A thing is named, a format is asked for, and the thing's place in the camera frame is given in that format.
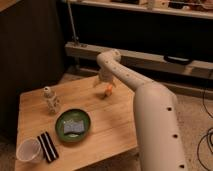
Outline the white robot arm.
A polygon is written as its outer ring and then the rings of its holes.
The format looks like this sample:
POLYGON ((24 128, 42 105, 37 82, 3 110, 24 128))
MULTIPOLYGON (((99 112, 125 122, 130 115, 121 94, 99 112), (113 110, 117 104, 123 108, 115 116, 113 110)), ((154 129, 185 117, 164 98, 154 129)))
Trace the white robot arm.
POLYGON ((133 112, 141 171, 188 171, 176 115, 177 96, 163 84, 125 66, 116 49, 99 53, 98 80, 117 77, 134 92, 133 112))

